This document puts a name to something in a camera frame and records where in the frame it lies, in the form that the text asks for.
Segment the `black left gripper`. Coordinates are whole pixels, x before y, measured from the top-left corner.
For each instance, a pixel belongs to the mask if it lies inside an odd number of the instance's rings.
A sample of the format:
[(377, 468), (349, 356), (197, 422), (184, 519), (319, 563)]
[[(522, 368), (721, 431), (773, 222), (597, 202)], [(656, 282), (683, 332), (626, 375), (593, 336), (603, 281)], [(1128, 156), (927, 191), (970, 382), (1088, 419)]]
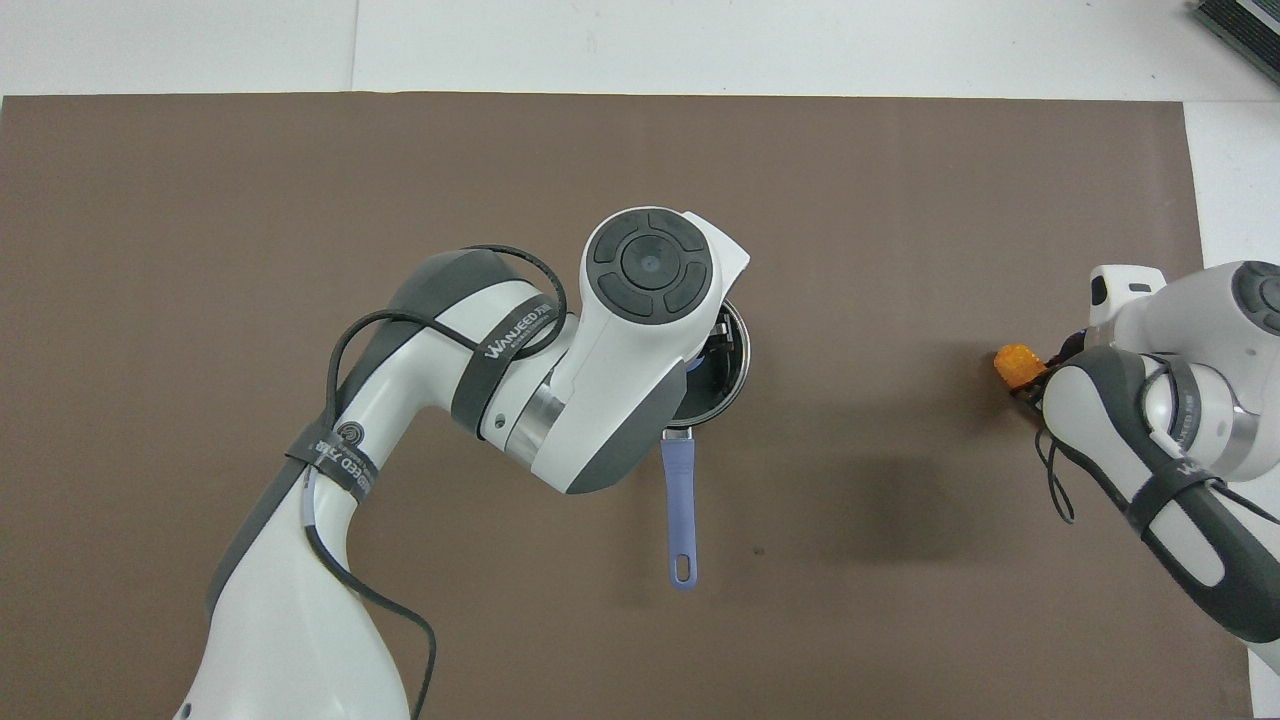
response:
[(703, 346), (707, 363), (741, 363), (741, 318), (735, 313), (718, 313)]

